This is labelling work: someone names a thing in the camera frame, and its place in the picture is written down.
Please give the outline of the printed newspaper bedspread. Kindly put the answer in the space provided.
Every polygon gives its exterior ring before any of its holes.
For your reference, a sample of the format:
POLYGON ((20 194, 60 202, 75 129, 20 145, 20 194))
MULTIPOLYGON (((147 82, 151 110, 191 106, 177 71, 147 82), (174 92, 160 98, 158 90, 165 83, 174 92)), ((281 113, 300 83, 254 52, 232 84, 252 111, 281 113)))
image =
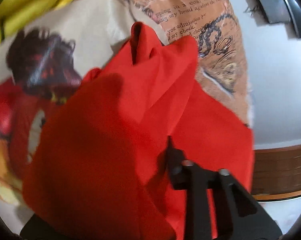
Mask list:
POLYGON ((104 67, 141 21, 164 44, 192 36, 204 92, 252 124, 241 28, 229 0, 75 0, 46 12, 0 44, 0 199, 21 205, 8 155, 31 161, 41 124, 92 67, 104 67))

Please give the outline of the small black wall monitor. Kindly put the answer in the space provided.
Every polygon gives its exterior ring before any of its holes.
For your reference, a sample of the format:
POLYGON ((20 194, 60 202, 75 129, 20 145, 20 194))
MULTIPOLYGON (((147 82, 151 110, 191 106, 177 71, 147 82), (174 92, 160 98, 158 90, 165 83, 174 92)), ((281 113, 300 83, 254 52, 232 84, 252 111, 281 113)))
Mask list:
POLYGON ((257 0, 263 17, 269 24, 289 23, 291 16, 285 0, 257 0))

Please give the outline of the red zip jacket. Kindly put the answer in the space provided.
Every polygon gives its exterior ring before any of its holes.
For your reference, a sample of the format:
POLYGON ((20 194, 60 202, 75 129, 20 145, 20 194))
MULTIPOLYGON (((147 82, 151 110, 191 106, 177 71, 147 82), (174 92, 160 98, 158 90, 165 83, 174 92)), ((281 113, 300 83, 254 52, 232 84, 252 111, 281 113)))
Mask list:
POLYGON ((26 204, 77 239, 182 239, 186 197, 170 185, 168 138, 249 190, 253 132, 202 90, 197 65, 193 37, 164 46, 133 24, 118 54, 46 120, 23 177, 26 204))

